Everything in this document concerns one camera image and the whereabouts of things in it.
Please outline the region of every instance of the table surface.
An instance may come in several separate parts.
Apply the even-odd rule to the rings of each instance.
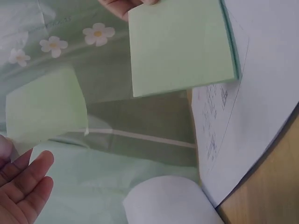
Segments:
[[[299,106],[217,211],[226,224],[299,224]]]

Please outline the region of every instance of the light green card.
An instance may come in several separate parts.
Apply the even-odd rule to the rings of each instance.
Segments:
[[[7,137],[14,161],[29,149],[57,135],[87,128],[85,100],[71,67],[61,67],[9,93]]]
[[[135,97],[237,79],[219,0],[161,0],[129,12]]]

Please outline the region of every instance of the flower pattern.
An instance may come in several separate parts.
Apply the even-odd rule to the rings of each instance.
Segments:
[[[25,67],[27,65],[26,61],[29,61],[30,56],[26,55],[22,49],[16,50],[12,49],[10,52],[9,63],[15,64],[18,63],[21,67]]]
[[[105,27],[103,23],[95,23],[93,28],[85,28],[83,34],[86,35],[85,42],[88,45],[95,43],[95,45],[99,47],[108,42],[108,37],[114,36],[115,29],[112,27]]]
[[[58,58],[61,55],[61,49],[68,47],[67,41],[61,41],[57,36],[51,36],[49,40],[41,40],[39,44],[42,47],[43,52],[51,51],[53,58]]]

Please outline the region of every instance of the fingertip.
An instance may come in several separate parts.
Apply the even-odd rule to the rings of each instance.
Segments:
[[[13,143],[11,140],[5,138],[3,135],[0,135],[0,158],[8,159],[13,150]]]
[[[159,0],[142,0],[142,2],[146,5],[154,5],[159,2]]]
[[[43,151],[38,157],[37,157],[37,160],[38,159],[46,159],[47,161],[49,161],[50,164],[53,164],[54,163],[54,155],[52,152],[48,151],[48,150],[45,150]]]
[[[45,182],[47,183],[47,186],[48,186],[49,188],[53,188],[53,187],[54,187],[54,180],[53,180],[52,177],[50,177],[50,176],[45,176],[45,177],[43,178],[43,181],[45,181]]]

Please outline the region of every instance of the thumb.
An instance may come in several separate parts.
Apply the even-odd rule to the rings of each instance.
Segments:
[[[154,5],[157,2],[159,2],[159,0],[141,0],[141,1],[146,5]]]
[[[10,157],[13,150],[13,143],[0,135],[0,160],[6,160]]]

